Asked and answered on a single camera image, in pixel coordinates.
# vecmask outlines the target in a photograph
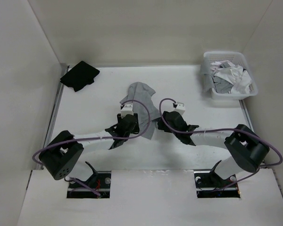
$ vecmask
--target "folded black cloth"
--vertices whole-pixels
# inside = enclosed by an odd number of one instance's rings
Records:
[[[61,78],[61,83],[74,88],[74,91],[77,92],[86,85],[94,83],[94,78],[99,73],[98,69],[81,61]]]

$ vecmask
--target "white table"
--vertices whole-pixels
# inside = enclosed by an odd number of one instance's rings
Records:
[[[136,81],[156,90],[156,106],[165,97],[184,102],[189,124],[225,128],[247,123],[239,101],[217,102],[201,92],[198,66],[99,70],[95,82],[77,93],[64,87],[48,140],[65,129],[85,134],[115,124],[119,101]],[[172,110],[171,103],[163,107]],[[80,160],[97,170],[112,170],[110,199],[66,199],[66,182],[54,181],[47,170],[34,170],[18,226],[283,226],[283,199],[271,169],[239,183],[240,199],[197,198],[188,169],[209,169],[228,156],[223,149],[183,145],[162,131],[155,131],[152,140],[141,137],[114,150],[82,154]]]

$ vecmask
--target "white laundry basket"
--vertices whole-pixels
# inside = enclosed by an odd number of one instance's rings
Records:
[[[250,85],[249,94],[230,94],[230,93],[217,93],[215,88],[211,89],[212,98],[219,100],[243,100],[244,98],[255,96],[258,94],[258,88],[255,84],[253,75],[251,74],[250,67],[248,66],[246,59],[242,53],[239,52],[228,52],[228,51],[211,51],[205,52],[204,57],[207,57],[210,63],[215,61],[228,60],[235,65],[240,65],[249,73],[252,83]]]

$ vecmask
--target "gray cloth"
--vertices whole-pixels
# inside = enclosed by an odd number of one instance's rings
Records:
[[[150,126],[148,130],[142,135],[142,137],[147,139],[152,139],[154,129],[155,129],[155,119],[160,118],[159,110],[154,106],[151,98],[155,94],[155,90],[152,89],[145,83],[135,82],[129,86],[128,95],[120,101],[120,103],[126,100],[139,100],[146,105],[150,112]],[[148,124],[148,113],[146,109],[139,103],[133,102],[133,112],[138,114],[138,123],[140,127],[140,132],[143,132]]]
[[[206,57],[203,59],[200,66],[200,74],[203,75],[203,92],[207,92],[209,89],[215,87],[211,71],[211,63]]]
[[[231,67],[227,62],[220,65],[222,68]],[[207,92],[211,88],[215,88],[217,93],[227,93],[231,91],[233,85],[228,81],[215,77],[211,71],[211,63],[205,57],[201,66],[200,74],[203,75],[203,92]]]

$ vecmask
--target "black and white robotic arm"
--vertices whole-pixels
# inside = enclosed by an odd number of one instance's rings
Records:
[[[198,125],[188,125],[184,121],[182,117],[182,114],[185,111],[183,103],[174,104],[174,108],[175,109],[172,112],[165,111],[163,113],[163,118],[169,126],[177,131],[183,132],[206,130]],[[117,115],[118,123],[98,133],[73,135],[68,130],[62,131],[53,139],[50,145],[71,139],[87,137],[94,137],[95,140],[66,143],[45,150],[39,155],[40,161],[55,180],[60,180],[68,176],[71,178],[78,178],[88,185],[89,181],[93,180],[92,174],[95,174],[96,170],[87,162],[78,162],[84,148],[88,146],[88,152],[114,149],[123,145],[124,142],[127,141],[126,138],[131,134],[138,134],[138,117],[137,114],[133,113],[132,109],[133,104],[122,106],[121,113]],[[254,134],[245,125],[240,124],[236,128]],[[158,122],[158,129],[173,133],[186,145],[209,145],[224,148],[230,152],[231,156],[229,158],[217,162],[211,169],[210,176],[206,178],[207,180],[225,180],[231,175],[244,170],[254,173],[258,170],[269,151],[269,147],[266,145],[239,132],[222,131],[181,134],[171,131],[162,120]]]

